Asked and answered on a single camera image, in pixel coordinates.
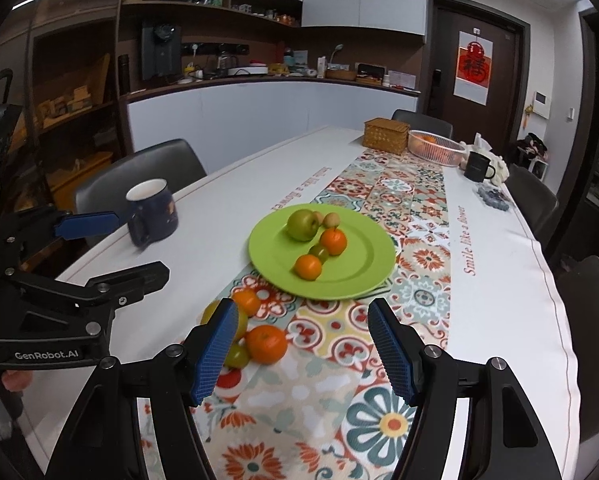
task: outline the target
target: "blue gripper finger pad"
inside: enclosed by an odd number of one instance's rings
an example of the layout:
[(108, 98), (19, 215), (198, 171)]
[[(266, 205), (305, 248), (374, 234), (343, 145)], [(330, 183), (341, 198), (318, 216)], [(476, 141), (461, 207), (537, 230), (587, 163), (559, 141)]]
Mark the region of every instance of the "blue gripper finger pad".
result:
[[(230, 303), (226, 310), (222, 309), (225, 301)], [(215, 316), (221, 316), (220, 322), (215, 323)], [(209, 328), (215, 327), (208, 336), (208, 341), (195, 366), (195, 383), (191, 397), (195, 406), (199, 406), (205, 397), (213, 393), (220, 371), (226, 360), (228, 349), (233, 344), (233, 338), (238, 331), (238, 306), (230, 300), (222, 300), (220, 306), (209, 319)]]
[(55, 226), (55, 235), (65, 240), (109, 235), (120, 226), (113, 212), (65, 216)]
[[(390, 309), (387, 315), (394, 317)], [(375, 301), (369, 305), (369, 332), (371, 332), (393, 391), (397, 396), (409, 402), (416, 394), (413, 385), (413, 368), (385, 318), (384, 312)]]

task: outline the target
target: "black mug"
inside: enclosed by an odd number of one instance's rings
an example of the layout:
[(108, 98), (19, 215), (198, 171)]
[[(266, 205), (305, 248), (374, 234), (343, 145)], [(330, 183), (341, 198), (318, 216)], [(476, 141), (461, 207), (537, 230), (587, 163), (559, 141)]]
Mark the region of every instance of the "black mug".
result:
[(126, 200), (131, 205), (129, 234), (140, 249), (169, 237), (177, 229), (176, 203), (163, 178), (137, 184), (126, 194)]
[[(493, 170), (491, 176), (487, 176), (488, 169)], [(466, 163), (466, 170), (464, 170), (464, 176), (468, 180), (474, 182), (484, 182), (485, 178), (493, 178), (497, 170), (491, 164), (491, 159), (486, 155), (482, 155), (478, 152), (470, 152), (468, 154), (468, 160)]]

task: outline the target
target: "fruit basket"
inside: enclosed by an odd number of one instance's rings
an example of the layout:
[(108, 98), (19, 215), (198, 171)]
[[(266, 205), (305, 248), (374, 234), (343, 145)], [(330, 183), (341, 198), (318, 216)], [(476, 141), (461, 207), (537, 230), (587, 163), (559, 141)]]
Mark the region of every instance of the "fruit basket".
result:
[(424, 160), (450, 167), (458, 166), (466, 153), (460, 143), (420, 130), (410, 131), (408, 151)]

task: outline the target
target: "patterned table runner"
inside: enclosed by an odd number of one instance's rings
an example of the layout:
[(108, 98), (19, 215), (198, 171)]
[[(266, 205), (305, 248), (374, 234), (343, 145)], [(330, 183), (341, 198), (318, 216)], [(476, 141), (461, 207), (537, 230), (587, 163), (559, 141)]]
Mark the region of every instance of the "patterned table runner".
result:
[[(289, 349), (272, 366), (223, 370), (214, 394), (193, 410), (218, 480), (388, 480), (415, 409), (391, 390), (369, 335), (368, 304), (383, 296), (425, 343), (446, 346), (451, 253), (441, 167), (367, 150), (313, 202), (359, 211), (384, 227), (395, 269), (356, 300), (293, 296), (252, 265), (222, 290), (218, 298), (255, 290), (262, 306), (249, 327), (286, 330)], [(148, 400), (138, 399), (138, 409), (149, 475), (163, 479)]]

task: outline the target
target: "wicker box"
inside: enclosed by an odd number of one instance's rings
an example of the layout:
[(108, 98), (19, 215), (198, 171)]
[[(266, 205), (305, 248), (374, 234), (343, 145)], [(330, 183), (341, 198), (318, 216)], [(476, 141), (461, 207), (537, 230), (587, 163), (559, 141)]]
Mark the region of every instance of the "wicker box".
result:
[(411, 127), (400, 121), (376, 118), (364, 123), (362, 145), (373, 150), (401, 155), (406, 150)]

